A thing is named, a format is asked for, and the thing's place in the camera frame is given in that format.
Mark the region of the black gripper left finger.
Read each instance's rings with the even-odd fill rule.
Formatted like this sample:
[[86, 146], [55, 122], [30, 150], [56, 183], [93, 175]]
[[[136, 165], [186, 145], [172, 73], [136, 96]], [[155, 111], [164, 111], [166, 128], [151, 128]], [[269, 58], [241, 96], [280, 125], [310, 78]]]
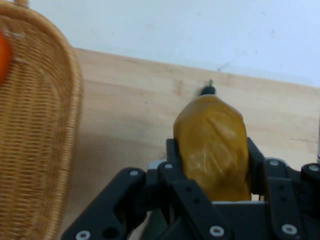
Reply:
[[121, 170], [63, 233], [64, 240], [126, 240], [153, 210], [167, 229], [162, 240], [231, 240], [219, 211], [182, 170], [175, 139], [166, 141], [168, 161], [147, 171]]

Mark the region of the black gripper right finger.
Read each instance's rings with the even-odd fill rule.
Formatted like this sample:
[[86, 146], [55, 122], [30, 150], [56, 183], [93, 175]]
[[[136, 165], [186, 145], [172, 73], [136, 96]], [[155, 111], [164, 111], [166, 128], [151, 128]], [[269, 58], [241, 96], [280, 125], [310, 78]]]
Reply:
[[273, 240], [320, 238], [320, 165], [292, 169], [279, 158], [265, 157], [247, 138], [251, 192], [263, 196]]

